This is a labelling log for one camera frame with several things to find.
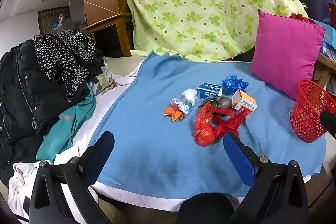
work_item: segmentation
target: blue blanket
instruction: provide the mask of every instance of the blue blanket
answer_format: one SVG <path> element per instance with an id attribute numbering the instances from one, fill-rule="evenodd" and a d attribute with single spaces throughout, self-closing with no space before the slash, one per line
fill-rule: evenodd
<path id="1" fill-rule="evenodd" d="M 303 176 L 320 172 L 325 137 L 313 143 L 299 139 L 289 121 L 294 101 L 254 77 L 250 65 L 196 63 L 179 56 L 149 54 L 133 84 L 111 106 L 90 141 L 93 145 L 104 131 L 115 136 L 115 147 L 98 181 L 158 198 L 190 198 L 204 192 L 245 196 L 249 187 L 242 183 L 222 140 L 208 147 L 194 142 L 197 107 L 182 121 L 163 117 L 171 98 L 204 82 L 221 84 L 229 74 L 249 82 L 246 92 L 258 104 L 238 129 L 241 141 L 272 162 L 296 160 Z"/>

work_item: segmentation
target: pink pillow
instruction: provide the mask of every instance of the pink pillow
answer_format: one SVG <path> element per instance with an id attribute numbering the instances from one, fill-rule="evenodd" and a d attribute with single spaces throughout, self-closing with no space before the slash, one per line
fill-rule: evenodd
<path id="1" fill-rule="evenodd" d="M 311 80 L 325 28 L 258 10 L 259 25 L 250 71 L 286 93 L 297 96 L 299 79 Z"/>

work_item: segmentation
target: black polka dot scarf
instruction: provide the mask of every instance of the black polka dot scarf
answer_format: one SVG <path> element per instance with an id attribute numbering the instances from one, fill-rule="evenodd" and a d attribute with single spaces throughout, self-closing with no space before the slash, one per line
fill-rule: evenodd
<path id="1" fill-rule="evenodd" d="M 95 58 L 96 42 L 83 33 L 68 30 L 34 37 L 37 62 L 55 83 L 64 82 L 67 99 L 88 77 Z"/>

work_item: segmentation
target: blue plastic bag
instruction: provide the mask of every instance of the blue plastic bag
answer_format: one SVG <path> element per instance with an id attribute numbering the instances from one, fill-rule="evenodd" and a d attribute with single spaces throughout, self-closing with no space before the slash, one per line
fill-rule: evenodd
<path id="1" fill-rule="evenodd" d="M 237 75 L 229 75 L 223 79 L 223 90 L 228 94 L 234 94 L 237 90 L 245 92 L 248 82 L 244 82 L 242 79 L 237 79 Z"/>

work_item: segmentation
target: jacket zipper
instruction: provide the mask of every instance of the jacket zipper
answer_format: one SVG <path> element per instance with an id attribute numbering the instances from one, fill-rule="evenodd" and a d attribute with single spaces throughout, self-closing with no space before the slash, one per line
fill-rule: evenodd
<path id="1" fill-rule="evenodd" d="M 28 105 L 28 107 L 29 107 L 29 109 L 30 109 L 31 115 L 33 116 L 33 121 L 32 121 L 32 123 L 31 123 L 31 126 L 33 127 L 33 129 L 36 129 L 36 127 L 37 127 L 37 123 L 36 123 L 35 120 L 34 120 L 34 113 L 33 113 L 32 109 L 31 109 L 30 105 L 28 104 L 26 95 L 25 95 L 25 93 L 24 93 L 24 91 L 23 91 L 23 87 L 22 87 L 22 84 L 21 84 L 21 79 L 20 79 L 20 75 L 19 75 L 19 66 L 18 66 L 18 62 L 17 62 L 17 55 L 16 55 L 16 71 L 17 71 L 17 77 L 19 78 L 19 82 L 20 82 L 20 86 L 21 86 L 22 93 L 23 93 L 23 97 L 25 98 L 26 103 L 27 103 L 27 105 Z"/>
<path id="2" fill-rule="evenodd" d="M 11 138 L 10 135 L 9 135 L 9 133 L 8 133 L 8 131 L 7 131 L 6 125 L 5 125 L 5 117 L 4 117 L 4 115 L 3 115 L 1 98 L 0 98 L 0 108 L 1 108 L 1 112 L 2 112 L 2 122 L 3 122 L 3 127 L 5 128 L 5 130 L 6 130 L 6 132 L 7 132 L 8 138 Z"/>
<path id="3" fill-rule="evenodd" d="M 6 125 L 5 125 L 5 118 L 4 118 L 4 116 L 3 116 L 3 110 L 2 110 L 1 99 L 0 99 L 0 108 L 1 108 L 1 112 L 2 112 L 2 122 L 3 122 L 3 127 L 5 128 L 5 130 L 6 130 L 6 132 L 7 132 L 8 138 L 11 138 L 11 137 L 9 136 L 9 133 L 8 133 L 7 128 L 6 128 Z"/>

